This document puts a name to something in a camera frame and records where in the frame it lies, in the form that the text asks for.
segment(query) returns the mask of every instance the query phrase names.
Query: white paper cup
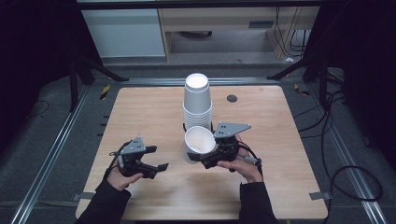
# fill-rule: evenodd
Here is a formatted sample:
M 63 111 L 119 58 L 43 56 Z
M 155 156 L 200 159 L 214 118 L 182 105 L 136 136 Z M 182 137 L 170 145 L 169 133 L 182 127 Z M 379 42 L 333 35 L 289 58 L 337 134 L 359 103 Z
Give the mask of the white paper cup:
M 186 161 L 190 161 L 187 152 L 206 154 L 216 147 L 215 137 L 208 129 L 201 126 L 190 127 L 184 134 L 184 141 L 186 143 L 185 156 Z
M 206 111 L 200 112 L 200 113 L 194 113 L 194 112 L 191 112 L 191 111 L 186 107 L 186 105 L 185 105 L 184 102 L 183 102 L 184 114 L 190 115 L 191 117 L 202 117 L 202 116 L 208 115 L 209 113 L 212 112 L 212 106 L 213 106 L 213 105 L 212 105 L 212 101 L 210 101 L 210 107 L 207 108 Z
M 205 113 L 192 114 L 184 108 L 184 123 L 185 128 L 188 130 L 192 126 L 202 126 L 211 129 L 212 122 L 212 107 L 210 107 Z
M 211 108 L 209 81 L 205 75 L 194 73 L 186 78 L 183 106 L 192 114 L 203 114 Z

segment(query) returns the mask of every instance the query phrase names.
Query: wooden surface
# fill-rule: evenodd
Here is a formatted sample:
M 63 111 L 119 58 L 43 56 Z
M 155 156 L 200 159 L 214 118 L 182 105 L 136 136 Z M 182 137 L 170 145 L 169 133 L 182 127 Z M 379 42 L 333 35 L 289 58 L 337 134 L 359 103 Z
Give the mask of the wooden surface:
M 210 87 L 213 124 L 219 121 L 249 123 L 242 140 L 262 159 L 264 181 L 277 218 L 325 218 L 322 200 L 311 201 L 309 192 L 318 183 L 291 116 L 283 91 L 278 86 Z M 154 179 L 141 179 L 128 190 L 132 198 L 123 219 L 238 219 L 239 184 L 246 180 L 219 167 L 206 170 L 201 163 L 183 159 L 182 123 L 184 87 L 124 88 L 113 107 L 99 146 L 85 192 L 94 192 L 112 158 L 109 152 L 140 135 L 146 146 L 157 152 L 142 162 L 169 162 Z M 238 97 L 229 103 L 227 95 Z M 81 200 L 77 216 L 89 200 Z

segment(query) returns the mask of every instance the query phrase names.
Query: upside-down cup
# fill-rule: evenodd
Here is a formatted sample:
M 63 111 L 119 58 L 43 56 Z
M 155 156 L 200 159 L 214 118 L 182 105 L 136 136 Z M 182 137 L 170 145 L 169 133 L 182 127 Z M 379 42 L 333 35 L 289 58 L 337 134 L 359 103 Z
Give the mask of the upside-down cup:
M 194 73 L 186 78 L 183 106 L 187 112 L 196 115 L 211 109 L 209 81 L 205 75 Z

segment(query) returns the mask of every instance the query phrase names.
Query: small black circle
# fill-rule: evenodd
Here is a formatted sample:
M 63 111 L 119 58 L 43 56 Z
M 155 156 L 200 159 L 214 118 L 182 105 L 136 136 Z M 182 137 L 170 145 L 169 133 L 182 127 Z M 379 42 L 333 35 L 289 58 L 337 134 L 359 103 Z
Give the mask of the small black circle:
M 235 103 L 237 100 L 238 100 L 238 97 L 236 97 L 235 95 L 228 95 L 227 96 L 227 100 L 228 100 L 228 102 L 230 102 L 230 103 Z

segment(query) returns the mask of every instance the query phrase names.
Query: aluminum rail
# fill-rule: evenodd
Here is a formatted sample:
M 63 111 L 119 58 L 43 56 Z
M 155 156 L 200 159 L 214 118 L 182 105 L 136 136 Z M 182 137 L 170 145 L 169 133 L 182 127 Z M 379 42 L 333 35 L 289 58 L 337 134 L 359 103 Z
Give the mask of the aluminum rail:
M 314 95 L 314 100 L 316 101 L 317 105 L 320 104 L 318 100 L 318 92 L 315 88 L 311 85 L 308 85 L 308 89 Z M 324 111 L 322 107 L 319 107 L 320 113 L 324 115 Z M 332 136 L 332 141 L 335 144 L 335 148 L 340 156 L 340 159 L 344 165 L 357 165 L 354 161 L 352 155 L 350 155 L 349 150 L 347 149 L 346 144 L 344 143 L 341 134 L 338 132 L 336 126 L 330 125 L 330 133 Z M 356 169 L 349 169 L 346 170 L 349 179 L 355 188 L 356 193 L 361 198 L 374 198 L 374 194 L 371 191 L 369 185 L 367 184 L 364 176 L 360 170 Z M 387 219 L 385 218 L 381 208 L 379 207 L 378 202 L 361 202 L 363 205 L 364 210 L 366 210 L 367 216 L 370 218 L 370 221 L 374 224 L 388 224 Z
M 184 86 L 186 78 L 130 78 L 129 81 L 118 82 L 120 85 L 129 86 Z M 210 85 L 275 85 L 277 80 L 268 80 L 266 77 L 212 77 Z
M 80 112 L 82 105 L 84 104 L 89 89 L 90 86 L 84 86 L 82 88 L 81 94 L 79 96 L 79 103 L 77 104 L 76 109 L 74 111 L 71 111 L 67 116 L 64 122 L 64 126 L 62 127 L 58 136 L 56 137 L 55 142 L 52 145 L 47 158 L 44 160 L 39 172 L 37 173 L 37 176 L 35 177 L 35 181 L 33 182 L 32 186 L 29 188 L 28 192 L 23 198 L 23 201 L 21 202 L 17 211 L 15 212 L 14 217 L 12 218 L 11 221 L 12 224 L 25 223 L 30 213 L 32 212 L 33 207 L 35 206 L 35 202 L 37 201 L 37 198 L 41 190 L 44 188 L 44 185 L 50 175 L 50 172 L 55 162 L 57 161 L 59 154 L 62 151 L 64 142 L 66 141 L 67 136 L 70 134 L 70 131 L 73 127 L 73 124 L 76 121 L 78 113 Z
M 58 3 L 57 7 L 78 7 L 81 10 L 197 8 L 197 7 L 321 7 L 344 3 L 345 0 L 194 0 Z

